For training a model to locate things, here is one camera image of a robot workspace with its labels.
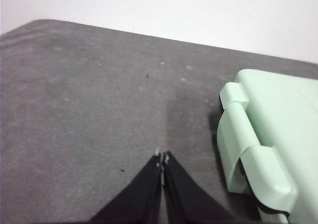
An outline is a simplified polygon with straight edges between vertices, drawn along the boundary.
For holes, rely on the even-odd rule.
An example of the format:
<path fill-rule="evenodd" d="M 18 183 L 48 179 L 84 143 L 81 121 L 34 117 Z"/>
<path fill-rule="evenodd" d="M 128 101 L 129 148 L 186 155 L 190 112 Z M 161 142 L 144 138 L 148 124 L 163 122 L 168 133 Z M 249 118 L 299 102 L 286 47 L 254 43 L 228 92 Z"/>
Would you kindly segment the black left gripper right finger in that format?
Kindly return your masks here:
<path fill-rule="evenodd" d="M 171 152 L 165 153 L 162 164 L 170 224 L 223 224 L 237 221 L 192 179 Z"/>

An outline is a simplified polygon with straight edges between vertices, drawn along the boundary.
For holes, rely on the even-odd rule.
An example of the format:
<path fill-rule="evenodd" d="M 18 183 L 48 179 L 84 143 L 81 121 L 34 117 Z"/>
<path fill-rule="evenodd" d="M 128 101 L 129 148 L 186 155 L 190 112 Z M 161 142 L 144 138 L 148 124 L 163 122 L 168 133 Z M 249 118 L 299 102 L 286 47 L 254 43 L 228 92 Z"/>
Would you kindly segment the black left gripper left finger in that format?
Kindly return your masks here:
<path fill-rule="evenodd" d="M 94 224 L 157 224 L 160 201 L 161 154 L 158 153 L 90 221 Z"/>

